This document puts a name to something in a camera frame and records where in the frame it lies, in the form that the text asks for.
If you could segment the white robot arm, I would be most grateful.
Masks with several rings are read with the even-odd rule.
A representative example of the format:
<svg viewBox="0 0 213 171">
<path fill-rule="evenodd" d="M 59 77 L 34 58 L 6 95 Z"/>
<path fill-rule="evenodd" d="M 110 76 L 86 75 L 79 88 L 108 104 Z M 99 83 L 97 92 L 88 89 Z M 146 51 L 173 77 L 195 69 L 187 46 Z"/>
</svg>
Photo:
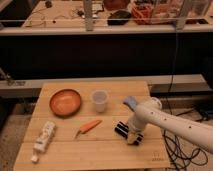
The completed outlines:
<svg viewBox="0 0 213 171">
<path fill-rule="evenodd" d="M 167 114 L 162 111 L 161 101 L 155 97 L 138 103 L 129 96 L 124 103 L 134 112 L 127 121 L 132 133 L 142 132 L 147 124 L 153 124 L 213 154 L 213 126 Z"/>
</svg>

